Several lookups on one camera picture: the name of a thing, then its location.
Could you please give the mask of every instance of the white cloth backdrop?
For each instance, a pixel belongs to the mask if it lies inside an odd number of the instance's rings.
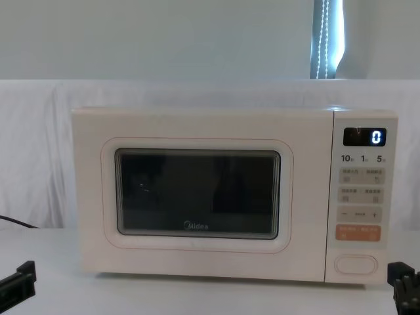
[[[392,228],[420,229],[420,81],[283,81],[253,86],[0,81],[0,214],[76,226],[70,110],[82,106],[382,108],[400,116]],[[0,228],[14,227],[0,222]]]

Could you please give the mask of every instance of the glass window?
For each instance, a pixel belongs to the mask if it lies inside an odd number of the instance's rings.
[[[278,235],[275,151],[121,148],[115,153],[118,230],[126,235]]]

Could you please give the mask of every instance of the white microwave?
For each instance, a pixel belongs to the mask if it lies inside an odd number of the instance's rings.
[[[85,270],[385,281],[394,113],[84,108],[72,121]]]

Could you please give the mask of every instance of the digital display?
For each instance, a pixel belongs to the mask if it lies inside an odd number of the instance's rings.
[[[387,143],[385,128],[345,128],[343,144],[345,146],[384,146]]]

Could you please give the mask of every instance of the table surface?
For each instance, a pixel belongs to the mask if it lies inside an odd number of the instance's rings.
[[[420,270],[420,232],[393,232],[389,261]],[[0,231],[0,279],[27,260],[36,296],[6,314],[381,314],[395,315],[391,286],[235,280],[81,271],[77,231]]]

